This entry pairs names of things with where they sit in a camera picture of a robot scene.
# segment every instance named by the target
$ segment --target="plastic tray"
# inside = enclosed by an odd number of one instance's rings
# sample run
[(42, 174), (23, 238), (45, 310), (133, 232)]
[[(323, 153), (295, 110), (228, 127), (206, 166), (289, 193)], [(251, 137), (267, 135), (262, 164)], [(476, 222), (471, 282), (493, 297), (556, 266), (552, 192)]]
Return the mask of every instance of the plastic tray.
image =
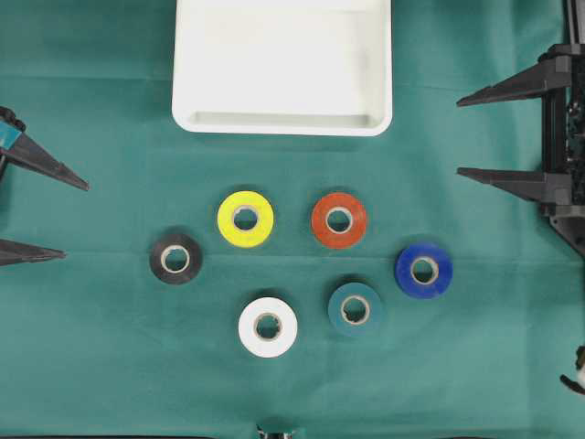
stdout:
[(179, 0), (173, 115), (188, 131), (377, 135), (390, 0)]

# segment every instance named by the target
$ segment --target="teal tape roll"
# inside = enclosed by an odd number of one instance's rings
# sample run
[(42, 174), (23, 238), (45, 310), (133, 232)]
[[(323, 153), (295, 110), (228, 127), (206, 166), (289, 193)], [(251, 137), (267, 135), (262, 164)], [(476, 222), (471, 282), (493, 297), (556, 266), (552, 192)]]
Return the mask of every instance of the teal tape roll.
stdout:
[(384, 316), (378, 294), (360, 283), (337, 288), (329, 299), (328, 313), (334, 328), (349, 337), (362, 337), (375, 332)]

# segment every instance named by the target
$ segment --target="green tablecloth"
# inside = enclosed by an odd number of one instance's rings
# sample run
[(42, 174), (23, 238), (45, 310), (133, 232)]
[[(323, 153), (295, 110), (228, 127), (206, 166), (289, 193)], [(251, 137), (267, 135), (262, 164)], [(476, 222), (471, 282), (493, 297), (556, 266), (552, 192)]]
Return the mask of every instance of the green tablecloth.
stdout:
[[(585, 401), (558, 382), (583, 341), (581, 258), (534, 205), (455, 175), (539, 164), (538, 101), (455, 102), (560, 42), (562, 3), (395, 0), (393, 123), (375, 138), (327, 138), (180, 129), (171, 0), (1, 0), (0, 104), (91, 183), (86, 194), (13, 167), (0, 185), (0, 236), (69, 254), (1, 270), (2, 433), (249, 439), (261, 423), (307, 438), (582, 437)], [(271, 239), (252, 251), (215, 226), (241, 187), (275, 207)], [(333, 188), (371, 219), (345, 252), (310, 231)], [(205, 253), (181, 287), (148, 266), (172, 228)], [(392, 272), (420, 238), (454, 261), (452, 288), (427, 302)], [(377, 337), (329, 324), (344, 277), (382, 297)], [(274, 360), (237, 336), (244, 305), (265, 294), (299, 320)]]

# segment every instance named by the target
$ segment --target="white tape roll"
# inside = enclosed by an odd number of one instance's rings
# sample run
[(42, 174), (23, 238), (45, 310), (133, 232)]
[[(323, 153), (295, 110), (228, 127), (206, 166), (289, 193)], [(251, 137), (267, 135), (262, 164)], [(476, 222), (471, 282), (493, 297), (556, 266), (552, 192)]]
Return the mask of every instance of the white tape roll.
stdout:
[[(265, 338), (258, 331), (263, 317), (276, 320), (278, 330), (272, 338)], [(239, 317), (239, 339), (242, 345), (257, 357), (272, 359), (289, 350), (296, 339), (297, 322), (294, 311), (280, 299), (263, 297), (250, 303)]]

